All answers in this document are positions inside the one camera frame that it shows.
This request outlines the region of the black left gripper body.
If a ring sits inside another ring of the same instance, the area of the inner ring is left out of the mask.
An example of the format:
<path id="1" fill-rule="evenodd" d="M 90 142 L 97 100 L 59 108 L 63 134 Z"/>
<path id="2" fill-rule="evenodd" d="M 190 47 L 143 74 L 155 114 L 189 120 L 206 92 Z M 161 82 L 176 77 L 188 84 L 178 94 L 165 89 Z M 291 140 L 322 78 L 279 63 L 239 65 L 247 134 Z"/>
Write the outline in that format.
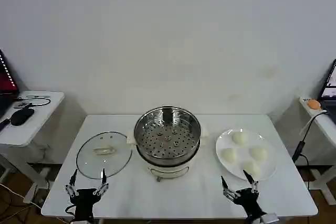
<path id="1" fill-rule="evenodd" d="M 76 207 L 74 219 L 94 219 L 93 206 L 97 202 L 95 188 L 78 189 L 78 195 L 70 197 L 70 202 Z"/>

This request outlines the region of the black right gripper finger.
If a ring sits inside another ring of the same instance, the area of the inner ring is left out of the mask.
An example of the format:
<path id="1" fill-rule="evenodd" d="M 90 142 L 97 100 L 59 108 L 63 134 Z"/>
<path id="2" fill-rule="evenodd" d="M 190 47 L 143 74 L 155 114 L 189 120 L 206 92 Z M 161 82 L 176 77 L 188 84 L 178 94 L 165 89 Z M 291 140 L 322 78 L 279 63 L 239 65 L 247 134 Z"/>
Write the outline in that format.
<path id="1" fill-rule="evenodd" d="M 250 188 L 245 188 L 243 189 L 244 195 L 259 195 L 259 190 L 258 190 L 258 181 L 254 180 L 252 175 L 249 174 L 247 171 L 243 169 L 243 173 L 246 176 L 248 182 L 250 183 L 251 187 Z"/>
<path id="2" fill-rule="evenodd" d="M 233 203 L 236 203 L 236 200 L 240 197 L 240 194 L 236 191 L 229 189 L 225 179 L 221 176 L 223 195 Z"/>

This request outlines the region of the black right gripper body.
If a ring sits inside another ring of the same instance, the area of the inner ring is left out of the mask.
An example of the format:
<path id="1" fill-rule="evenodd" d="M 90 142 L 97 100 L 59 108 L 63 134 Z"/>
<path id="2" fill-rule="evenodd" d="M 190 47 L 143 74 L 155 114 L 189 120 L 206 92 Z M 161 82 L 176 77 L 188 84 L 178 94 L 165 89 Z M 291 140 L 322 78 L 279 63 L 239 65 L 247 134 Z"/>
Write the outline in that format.
<path id="1" fill-rule="evenodd" d="M 236 194 L 237 196 L 233 202 L 243 207 L 248 218 L 260 218 L 265 214 L 257 202 L 259 191 L 252 188 L 245 188 L 236 191 Z"/>

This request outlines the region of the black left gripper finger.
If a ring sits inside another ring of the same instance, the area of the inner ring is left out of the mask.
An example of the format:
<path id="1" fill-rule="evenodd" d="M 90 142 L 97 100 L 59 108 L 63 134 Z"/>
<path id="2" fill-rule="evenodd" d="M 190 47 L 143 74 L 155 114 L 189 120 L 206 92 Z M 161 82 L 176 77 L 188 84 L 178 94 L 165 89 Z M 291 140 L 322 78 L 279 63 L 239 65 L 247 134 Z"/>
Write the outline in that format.
<path id="1" fill-rule="evenodd" d="M 105 169 L 103 169 L 101 172 L 101 178 L 102 178 L 102 183 L 100 187 L 98 187 L 93 193 L 94 195 L 97 195 L 97 196 L 102 196 L 109 188 L 109 184 L 107 183 Z"/>
<path id="2" fill-rule="evenodd" d="M 78 170 L 75 169 L 75 172 L 70 177 L 69 183 L 65 185 L 65 190 L 70 197 L 75 197 L 75 196 L 79 195 L 79 193 L 77 192 L 76 187 L 75 187 L 77 171 Z"/>

